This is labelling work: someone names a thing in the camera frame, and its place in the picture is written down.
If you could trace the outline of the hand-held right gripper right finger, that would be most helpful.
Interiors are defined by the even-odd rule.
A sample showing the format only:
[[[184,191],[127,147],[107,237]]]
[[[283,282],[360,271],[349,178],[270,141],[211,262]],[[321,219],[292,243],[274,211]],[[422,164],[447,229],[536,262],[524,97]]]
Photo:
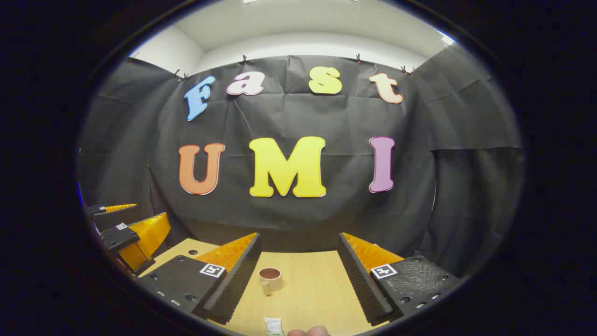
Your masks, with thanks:
[[[373,326],[426,308],[460,283],[422,255],[400,257],[346,232],[338,234],[337,253]]]

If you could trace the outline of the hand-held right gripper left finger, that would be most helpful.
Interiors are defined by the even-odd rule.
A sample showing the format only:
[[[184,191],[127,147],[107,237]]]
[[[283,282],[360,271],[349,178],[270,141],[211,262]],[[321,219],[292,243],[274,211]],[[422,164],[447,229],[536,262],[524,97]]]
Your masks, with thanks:
[[[261,236],[254,232],[199,257],[177,255],[138,283],[178,311],[226,324],[261,253]]]

